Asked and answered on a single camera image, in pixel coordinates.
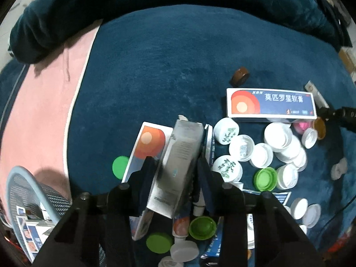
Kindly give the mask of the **silver grey carton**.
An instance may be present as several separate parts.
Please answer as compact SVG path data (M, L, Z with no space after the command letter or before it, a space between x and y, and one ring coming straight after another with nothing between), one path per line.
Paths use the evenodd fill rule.
M147 208L174 218L186 201L197 158L204 138L200 122L178 119L168 140L147 201Z

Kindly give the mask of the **blue ointment tube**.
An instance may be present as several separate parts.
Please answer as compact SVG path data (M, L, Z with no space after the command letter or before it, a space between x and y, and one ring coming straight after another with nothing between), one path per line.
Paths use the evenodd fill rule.
M190 208L183 208L173 218L172 235L176 239L185 239L189 235Z

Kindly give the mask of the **gold bottle cap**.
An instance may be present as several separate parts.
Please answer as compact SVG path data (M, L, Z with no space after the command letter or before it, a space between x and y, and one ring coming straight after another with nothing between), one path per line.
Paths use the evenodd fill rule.
M326 136L326 125L324 120L321 117L317 117L317 119L312 123L313 129L317 131L317 139L323 140Z

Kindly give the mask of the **green open bottle cap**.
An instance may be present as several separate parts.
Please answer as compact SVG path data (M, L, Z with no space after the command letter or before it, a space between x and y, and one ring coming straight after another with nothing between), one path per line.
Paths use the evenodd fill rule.
M260 169L253 177L255 188L260 191L273 191L277 185L277 172L271 167Z

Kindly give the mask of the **pink bottle cap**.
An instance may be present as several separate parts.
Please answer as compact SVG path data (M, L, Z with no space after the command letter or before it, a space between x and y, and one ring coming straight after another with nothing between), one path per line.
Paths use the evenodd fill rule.
M308 128L312 127L311 121L297 121L293 123L293 127L298 134L303 134Z

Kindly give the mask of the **green bottle cap lower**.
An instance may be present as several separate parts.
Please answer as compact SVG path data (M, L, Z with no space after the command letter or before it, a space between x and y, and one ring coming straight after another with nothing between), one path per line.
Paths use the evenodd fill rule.
M152 233L147 237L147 248L156 254L169 252L173 244L173 239L166 233Z

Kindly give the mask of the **blue ointment box orange circle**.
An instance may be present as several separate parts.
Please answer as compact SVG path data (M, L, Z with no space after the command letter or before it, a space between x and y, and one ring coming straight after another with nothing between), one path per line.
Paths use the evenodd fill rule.
M146 157L153 157L156 160L160 159L172 131L171 127L149 122L142 123L125 169L122 179L123 183L129 180L133 172L139 171L142 168Z

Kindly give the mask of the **white cap green print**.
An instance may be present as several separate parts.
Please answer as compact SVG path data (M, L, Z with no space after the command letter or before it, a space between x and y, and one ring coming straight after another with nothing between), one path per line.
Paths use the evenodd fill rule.
M239 132L239 125L229 117L220 119L213 129L214 138L221 145L230 144L231 140L237 136Z

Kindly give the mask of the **light blue plastic basket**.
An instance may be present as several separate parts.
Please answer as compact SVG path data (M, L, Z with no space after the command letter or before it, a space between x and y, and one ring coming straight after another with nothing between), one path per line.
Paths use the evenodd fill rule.
M14 234L29 260L16 216L26 217L29 211L30 217L39 222L44 219L42 211L45 210L49 221L56 224L71 206L70 200L49 185L38 182L30 171L21 166L13 167L7 177L5 199Z

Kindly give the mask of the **blue ointment box far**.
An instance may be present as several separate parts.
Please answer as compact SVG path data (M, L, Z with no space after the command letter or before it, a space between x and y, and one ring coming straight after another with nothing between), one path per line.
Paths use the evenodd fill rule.
M226 89L227 117L241 122L300 122L317 119L313 94L279 89Z

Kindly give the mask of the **blue ointment box in basket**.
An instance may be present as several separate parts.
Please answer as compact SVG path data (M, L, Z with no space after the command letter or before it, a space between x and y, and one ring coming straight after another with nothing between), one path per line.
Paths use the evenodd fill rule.
M33 262L43 246L43 241L39 236L35 224L28 224L24 216L16 216L16 220L19 226L20 235L24 240L25 250L30 256L30 261Z

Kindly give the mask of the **brown bottle cap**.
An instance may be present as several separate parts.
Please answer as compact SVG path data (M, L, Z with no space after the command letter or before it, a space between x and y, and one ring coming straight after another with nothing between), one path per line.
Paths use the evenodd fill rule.
M230 84L233 87L240 87L248 80L249 77L250 72L245 67L241 67L234 72Z

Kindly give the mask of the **pink towel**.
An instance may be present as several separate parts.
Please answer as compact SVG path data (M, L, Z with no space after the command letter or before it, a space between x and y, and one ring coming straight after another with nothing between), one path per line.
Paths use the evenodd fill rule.
M100 24L94 22L25 71L1 141L1 200L15 166L71 198L69 125Z

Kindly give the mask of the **dark blue blanket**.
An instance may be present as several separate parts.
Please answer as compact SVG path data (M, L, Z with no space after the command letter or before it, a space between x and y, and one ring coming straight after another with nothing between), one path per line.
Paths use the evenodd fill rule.
M216 123L241 66L248 87L302 90L312 81L332 105L355 106L355 86L317 0L35 0L14 25L16 61L41 77L69 38L102 20L69 127L72 194L119 181L114 159L131 152L143 121L179 114Z

